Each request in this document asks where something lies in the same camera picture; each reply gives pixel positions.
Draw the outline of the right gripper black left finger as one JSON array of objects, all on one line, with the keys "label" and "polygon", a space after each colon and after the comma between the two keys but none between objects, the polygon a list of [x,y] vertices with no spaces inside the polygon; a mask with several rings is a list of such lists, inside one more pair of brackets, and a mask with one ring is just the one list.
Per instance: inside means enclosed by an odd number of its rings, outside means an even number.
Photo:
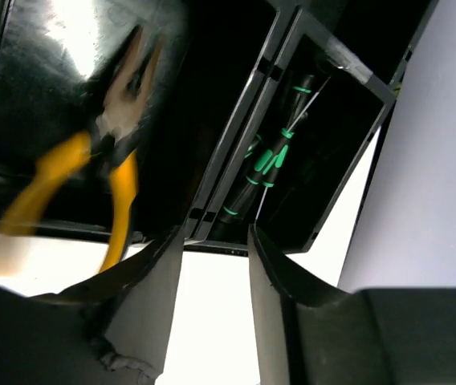
[{"label": "right gripper black left finger", "polygon": [[163,373],[183,254],[171,227],[57,294],[0,287],[0,384],[153,384]]}]

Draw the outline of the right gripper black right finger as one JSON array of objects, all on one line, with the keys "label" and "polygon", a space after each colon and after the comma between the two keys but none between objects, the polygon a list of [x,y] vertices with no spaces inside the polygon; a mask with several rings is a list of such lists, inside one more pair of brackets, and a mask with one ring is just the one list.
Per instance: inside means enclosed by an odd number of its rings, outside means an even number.
[{"label": "right gripper black right finger", "polygon": [[347,293],[248,229],[263,384],[456,384],[456,288]]}]

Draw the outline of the yellow black pliers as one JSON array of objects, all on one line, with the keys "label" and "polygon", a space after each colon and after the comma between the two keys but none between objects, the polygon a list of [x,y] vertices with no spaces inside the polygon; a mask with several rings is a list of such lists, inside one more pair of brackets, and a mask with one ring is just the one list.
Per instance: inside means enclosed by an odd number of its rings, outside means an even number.
[{"label": "yellow black pliers", "polygon": [[140,122],[153,90],[163,47],[137,25],[116,74],[105,92],[100,114],[91,125],[57,144],[35,163],[35,175],[0,220],[0,257],[15,237],[32,234],[51,198],[74,174],[92,161],[108,158],[108,183],[113,220],[108,248],[99,268],[119,263],[132,236],[132,207],[138,188],[137,147]]}]

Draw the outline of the black green precision screwdriver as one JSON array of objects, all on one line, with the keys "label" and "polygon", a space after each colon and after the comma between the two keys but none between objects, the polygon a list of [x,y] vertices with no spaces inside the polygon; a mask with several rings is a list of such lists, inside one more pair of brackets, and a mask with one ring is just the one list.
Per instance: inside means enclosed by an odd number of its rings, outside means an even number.
[{"label": "black green precision screwdriver", "polygon": [[283,105],[283,128],[281,134],[290,139],[299,122],[304,119],[308,108],[324,89],[330,75],[295,74]]}]

